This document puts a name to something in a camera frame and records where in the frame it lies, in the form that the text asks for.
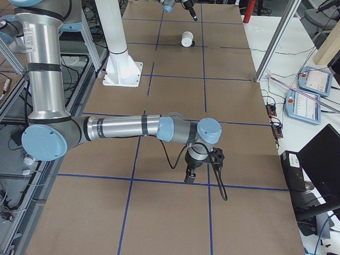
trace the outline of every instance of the computer monitor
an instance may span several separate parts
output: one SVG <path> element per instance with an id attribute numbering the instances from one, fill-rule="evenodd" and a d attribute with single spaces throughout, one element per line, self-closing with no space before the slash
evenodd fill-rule
<path id="1" fill-rule="evenodd" d="M 330 124 L 297 153 L 297 158 L 326 202 L 340 199 L 340 134 Z M 333 212 L 340 220 L 340 209 Z"/>

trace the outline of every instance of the gray chair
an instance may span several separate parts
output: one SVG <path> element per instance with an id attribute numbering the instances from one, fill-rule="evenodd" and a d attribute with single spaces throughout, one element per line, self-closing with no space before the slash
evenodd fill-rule
<path id="1" fill-rule="evenodd" d="M 323 12 L 317 11 L 318 9 L 309 9 L 304 12 L 304 17 L 317 27 L 317 32 L 313 41 L 315 41 L 323 33 L 330 33 L 337 24 L 335 19 L 340 17 L 340 13 L 335 6 L 332 6 Z"/>

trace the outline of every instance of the white table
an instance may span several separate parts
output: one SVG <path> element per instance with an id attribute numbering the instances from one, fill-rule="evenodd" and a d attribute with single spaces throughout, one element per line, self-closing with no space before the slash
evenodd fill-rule
<path id="1" fill-rule="evenodd" d="M 246 36 L 248 38 L 249 46 L 251 49 L 258 50 L 266 50 L 269 42 L 274 34 L 274 31 L 280 21 L 279 17 L 266 17 L 266 16 L 252 16 L 251 20 L 248 24 L 244 24 L 244 28 L 246 31 Z M 314 46 L 307 32 L 305 31 L 303 25 L 301 24 L 298 18 L 293 18 L 281 40 L 277 52 L 280 53 L 298 53 L 305 50 L 308 50 Z M 264 56 L 264 52 L 260 52 L 258 50 L 252 50 L 252 58 L 254 61 L 255 68 L 257 69 L 261 63 L 261 60 Z M 306 60 L 308 54 L 312 50 L 298 54 L 298 55 L 282 55 L 275 54 L 273 59 L 271 60 L 268 70 L 272 74 L 279 74 L 281 76 L 287 76 L 290 74 L 296 74 L 299 72 L 302 64 Z M 313 56 L 317 51 L 315 51 L 312 57 L 309 58 L 306 65 L 314 66 L 316 68 L 323 68 L 325 66 L 315 65 L 313 61 Z M 273 75 L 276 79 L 285 82 L 286 84 L 293 85 L 294 87 L 298 86 L 296 80 L 294 80 L 295 76 L 291 76 L 289 78 L 281 78 Z M 261 88 L 268 91 L 268 82 L 261 81 Z M 339 87 L 335 79 L 333 79 L 332 86 Z M 283 97 L 286 96 L 288 89 L 280 84 L 276 84 L 274 81 L 269 81 L 270 91 L 274 92 Z M 275 98 L 276 102 L 283 102 L 283 99 L 277 97 L 275 95 L 271 95 Z M 339 102 L 340 99 L 340 90 L 331 89 L 329 99 L 333 101 Z M 325 125 L 330 123 L 338 132 L 340 132 L 340 115 L 339 114 L 326 114 L 322 113 L 321 115 L 321 124 L 320 125 L 311 125 L 302 121 L 298 121 L 292 118 L 289 118 L 285 112 L 283 112 L 283 105 L 277 105 L 277 114 L 278 118 L 283 121 L 284 129 L 283 129 L 283 139 L 279 140 L 279 150 L 278 153 L 281 154 L 285 150 L 291 151 L 299 151 L 303 146 L 305 146 Z M 319 197 L 320 194 L 318 191 L 314 191 L 316 197 Z M 336 217 L 333 217 L 332 220 L 336 224 L 334 229 L 340 230 L 340 222 Z M 305 248 L 314 253 L 315 245 L 317 242 L 317 236 L 308 236 L 305 237 L 301 235 L 302 241 L 304 243 Z M 319 246 L 317 254 L 326 254 L 327 252 L 333 252 L 336 254 L 340 253 L 340 234 L 336 232 L 331 232 L 331 240 L 324 240 L 324 244 L 330 243 L 331 246 L 326 248 L 325 246 Z"/>

